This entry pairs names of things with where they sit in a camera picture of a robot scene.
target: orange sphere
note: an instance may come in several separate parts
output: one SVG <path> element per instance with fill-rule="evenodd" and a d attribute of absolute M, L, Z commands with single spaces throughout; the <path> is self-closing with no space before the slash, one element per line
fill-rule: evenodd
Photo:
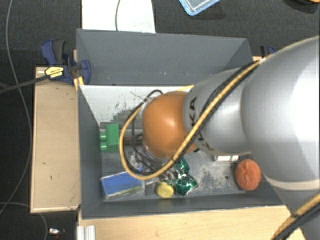
<path fill-rule="evenodd" d="M 186 92 L 173 91 L 154 98 L 142 116 L 143 143 L 154 156 L 170 159 L 188 135 L 183 122 Z M 194 150 L 192 144 L 187 152 Z"/>
<path fill-rule="evenodd" d="M 252 191 L 259 186 L 261 181 L 261 170 L 255 161 L 245 159 L 237 164 L 234 176 L 237 185 L 241 189 Z"/>

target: black lettering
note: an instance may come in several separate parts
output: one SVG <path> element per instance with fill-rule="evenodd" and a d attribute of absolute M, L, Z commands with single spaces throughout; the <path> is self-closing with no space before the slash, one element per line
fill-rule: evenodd
<path fill-rule="evenodd" d="M 214 148 L 210 147 L 207 142 L 204 142 L 204 143 L 201 142 L 201 144 L 202 144 L 203 146 L 205 146 L 205 147 L 206 147 L 208 150 L 210 150 L 210 151 L 214 151 L 214 150 L 215 150 Z"/>
<path fill-rule="evenodd" d="M 204 137 L 202 136 L 201 132 L 199 132 L 198 136 L 198 141 L 202 142 L 204 140 Z"/>
<path fill-rule="evenodd" d="M 189 114 L 189 117 L 191 119 L 191 125 L 193 127 L 196 123 L 196 114 L 194 113 L 193 116 L 191 114 Z"/>
<path fill-rule="evenodd" d="M 195 102 L 196 102 L 197 97 L 195 97 L 193 100 L 191 100 L 190 102 L 190 109 L 191 110 L 195 110 Z"/>

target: clamp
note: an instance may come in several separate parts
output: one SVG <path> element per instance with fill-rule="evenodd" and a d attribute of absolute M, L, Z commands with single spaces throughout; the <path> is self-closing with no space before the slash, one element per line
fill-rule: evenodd
<path fill-rule="evenodd" d="M 59 72 L 54 74 L 54 77 L 49 76 L 49 80 L 62 81 L 67 84 L 73 85 L 74 78 L 72 70 L 78 71 L 78 76 L 82 76 L 83 82 L 87 85 L 91 78 L 91 67 L 88 60 L 82 60 L 80 65 L 77 65 L 72 56 L 68 56 L 64 52 L 65 40 L 52 40 L 45 41 L 41 46 L 41 53 L 49 67 L 59 66 Z"/>

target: gray robot arm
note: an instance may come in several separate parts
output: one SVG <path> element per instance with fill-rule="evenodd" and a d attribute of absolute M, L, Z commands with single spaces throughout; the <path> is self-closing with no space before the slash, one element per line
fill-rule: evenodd
<path fill-rule="evenodd" d="M 183 121 L 190 131 L 228 70 L 194 86 Z M 226 98 L 194 142 L 208 154 L 248 154 L 291 212 L 320 191 L 319 36 L 277 52 Z M 320 239 L 320 216 L 301 229 Z"/>

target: wooden board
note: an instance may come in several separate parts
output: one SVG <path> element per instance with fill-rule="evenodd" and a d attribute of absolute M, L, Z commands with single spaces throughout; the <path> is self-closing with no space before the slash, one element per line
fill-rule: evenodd
<path fill-rule="evenodd" d="M 82 220 L 97 240 L 270 240 L 290 215 L 283 205 L 139 217 Z M 300 229 L 288 240 L 304 240 Z"/>
<path fill-rule="evenodd" d="M 36 69 L 36 77 L 44 75 Z M 34 89 L 30 212 L 75 210 L 80 204 L 74 86 L 43 81 Z"/>

